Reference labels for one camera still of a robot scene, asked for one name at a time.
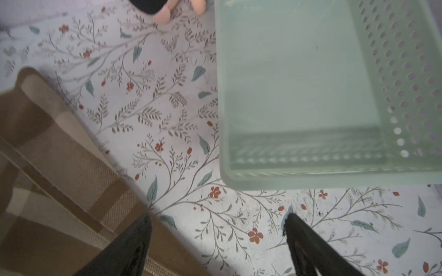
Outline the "brown beige striped scarf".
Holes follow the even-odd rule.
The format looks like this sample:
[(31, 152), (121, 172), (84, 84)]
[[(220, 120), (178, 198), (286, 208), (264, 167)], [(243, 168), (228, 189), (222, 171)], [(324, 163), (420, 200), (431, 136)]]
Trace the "brown beige striped scarf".
[(1, 274), (76, 276), (145, 213), (153, 232), (141, 276), (206, 276), (61, 97), (21, 69), (1, 94)]

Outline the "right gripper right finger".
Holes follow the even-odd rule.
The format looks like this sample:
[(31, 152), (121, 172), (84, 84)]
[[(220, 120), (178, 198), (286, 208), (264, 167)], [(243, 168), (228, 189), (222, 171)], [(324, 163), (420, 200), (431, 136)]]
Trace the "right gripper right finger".
[(296, 214), (285, 219), (284, 234), (297, 276), (362, 275)]

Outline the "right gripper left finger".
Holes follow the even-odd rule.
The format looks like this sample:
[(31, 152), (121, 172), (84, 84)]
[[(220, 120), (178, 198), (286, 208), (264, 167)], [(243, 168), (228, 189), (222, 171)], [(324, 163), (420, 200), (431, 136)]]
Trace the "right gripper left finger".
[(76, 276), (140, 276), (143, 273), (153, 226), (145, 213), (112, 241)]

